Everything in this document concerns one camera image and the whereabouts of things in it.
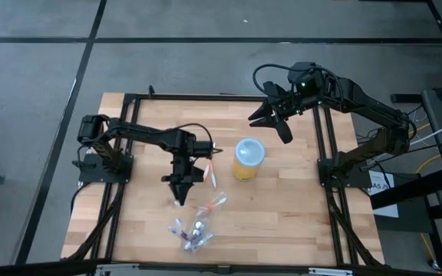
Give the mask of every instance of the clear plastic bag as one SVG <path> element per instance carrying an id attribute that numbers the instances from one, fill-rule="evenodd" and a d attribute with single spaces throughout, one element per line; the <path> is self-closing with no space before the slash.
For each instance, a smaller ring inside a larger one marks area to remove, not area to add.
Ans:
<path id="1" fill-rule="evenodd" d="M 213 211 L 217 206 L 226 202 L 226 199 L 225 192 L 220 192 L 206 206 L 197 207 L 196 217 L 188 232 L 183 230 L 183 223 L 180 218 L 175 220 L 176 227 L 168 227 L 170 232 L 183 240 L 182 246 L 184 251 L 195 252 L 214 237 L 214 234 L 209 229 L 209 223 L 213 216 Z"/>

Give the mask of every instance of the white cable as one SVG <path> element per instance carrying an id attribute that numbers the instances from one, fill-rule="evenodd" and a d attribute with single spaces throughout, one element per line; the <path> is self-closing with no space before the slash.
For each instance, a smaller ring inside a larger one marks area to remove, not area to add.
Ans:
<path id="1" fill-rule="evenodd" d="M 436 132 L 433 132 L 433 133 L 427 135 L 426 137 L 424 137 L 424 138 L 422 138 L 422 139 L 419 139 L 419 140 L 417 140 L 417 141 L 414 141 L 413 143 L 411 143 L 411 146 L 415 145 L 416 143 L 420 143 L 420 142 L 422 142 L 422 141 L 424 141 L 424 140 L 426 140 L 426 139 L 428 139 L 428 138 L 431 138 L 432 136 L 436 136 L 436 135 L 439 134 L 439 133 L 442 133 L 442 129 L 440 129 L 440 130 L 438 130 L 438 131 L 436 131 Z"/>

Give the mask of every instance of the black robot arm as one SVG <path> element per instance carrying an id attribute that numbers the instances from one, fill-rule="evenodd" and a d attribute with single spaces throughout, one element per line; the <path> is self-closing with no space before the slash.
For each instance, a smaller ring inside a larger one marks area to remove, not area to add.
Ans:
<path id="1" fill-rule="evenodd" d="M 104 123 L 108 124 L 107 131 L 104 131 Z M 157 145 L 173 154 L 173 173 L 162 177 L 161 181 L 170 183 L 175 200 L 181 205 L 193 183 L 203 181 L 204 171 L 196 168 L 190 158 L 210 159 L 213 154 L 212 140 L 196 141 L 194 134 L 178 127 L 157 130 L 105 115 L 88 115 L 81 121 L 78 142 L 82 146 L 93 147 L 101 157 L 103 168 L 112 174 L 130 172 L 127 168 L 130 164 L 124 162 L 123 153 L 109 144 L 110 140 L 118 137 Z"/>
<path id="2" fill-rule="evenodd" d="M 267 64 L 258 67 L 281 67 Z M 290 90 L 273 82 L 265 82 L 263 88 L 256 86 L 267 95 L 262 106 L 249 117 L 254 120 L 251 127 L 272 127 L 278 132 L 283 143 L 292 141 L 291 130 L 286 121 L 293 115 L 324 104 L 342 113 L 354 112 L 383 126 L 377 135 L 367 143 L 349 152 L 338 152 L 325 167 L 325 175 L 346 178 L 354 164 L 382 153 L 393 155 L 405 153 L 409 147 L 408 129 L 415 125 L 407 114 L 390 108 L 367 96 L 352 80 L 335 76 L 331 71 L 311 62 L 299 62 L 289 70 Z"/>

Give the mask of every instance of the wooden tabletop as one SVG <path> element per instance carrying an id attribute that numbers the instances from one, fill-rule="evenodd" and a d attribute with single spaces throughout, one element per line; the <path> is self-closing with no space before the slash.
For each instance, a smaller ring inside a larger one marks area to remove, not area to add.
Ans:
<path id="1" fill-rule="evenodd" d="M 105 94 L 98 113 L 119 117 L 124 94 Z M 133 175 L 126 185 L 114 247 L 115 261 L 151 261 L 236 265 L 335 265 L 325 191 L 320 186 L 316 160 L 318 144 L 312 112 L 289 120 L 294 140 L 284 145 L 275 130 L 249 127 L 247 117 L 259 103 L 225 101 L 142 100 L 137 123 L 166 129 L 185 123 L 201 123 L 209 129 L 216 147 L 213 157 L 218 189 L 210 181 L 195 185 L 184 207 L 173 204 L 173 195 L 161 176 L 171 173 L 170 153 L 135 142 Z M 357 146 L 351 116 L 332 112 L 339 150 Z M 325 132 L 325 116 L 322 112 Z M 186 130 L 207 140 L 197 127 Z M 255 179 L 241 182 L 233 177 L 236 144 L 243 138 L 258 139 L 266 158 Z M 204 169 L 206 160 L 196 166 Z M 104 184 L 89 185 L 76 198 L 62 256 L 72 254 L 97 222 Z M 181 249 L 178 237 L 167 227 L 179 217 L 188 225 L 194 206 L 204 205 L 219 191 L 228 199 L 212 217 L 215 235 L 195 254 Z M 347 189 L 353 229 L 373 256 L 383 262 L 369 198 L 358 189 Z M 100 256 L 108 228 L 102 238 Z M 341 230 L 344 257 L 348 258 Z"/>

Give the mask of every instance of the wooden board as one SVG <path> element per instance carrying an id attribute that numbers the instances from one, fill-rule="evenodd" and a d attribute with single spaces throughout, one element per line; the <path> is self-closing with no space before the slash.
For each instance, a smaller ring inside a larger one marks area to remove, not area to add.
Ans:
<path id="1" fill-rule="evenodd" d="M 99 113 L 118 117 L 123 94 L 105 94 Z M 137 123 L 165 129 L 185 123 L 201 123 L 209 129 L 216 147 L 224 150 L 213 158 L 218 191 L 228 200 L 212 219 L 215 238 L 202 252 L 188 254 L 178 237 L 167 231 L 180 217 L 189 224 L 193 206 L 203 205 L 215 194 L 211 182 L 194 186 L 184 207 L 161 176 L 171 173 L 171 154 L 157 146 L 134 143 L 134 171 L 126 186 L 114 247 L 116 261 L 216 263 L 238 265 L 335 265 L 325 192 L 318 180 L 318 144 L 312 112 L 288 122 L 294 140 L 284 145 L 275 130 L 249 127 L 247 117 L 259 103 L 222 101 L 142 100 Z M 332 112 L 340 150 L 357 146 L 351 116 Z M 325 117 L 322 112 L 322 126 Z M 207 140 L 197 127 L 186 130 Z M 266 147 L 266 158 L 256 179 L 241 182 L 232 175 L 236 144 L 253 137 Z M 204 169 L 206 160 L 196 162 Z M 76 198 L 62 256 L 72 254 L 95 226 L 103 184 L 92 184 Z M 383 261 L 381 245 L 369 198 L 348 189 L 353 228 L 364 245 Z M 101 256 L 108 230 L 104 233 Z M 348 250 L 341 231 L 345 260 Z"/>

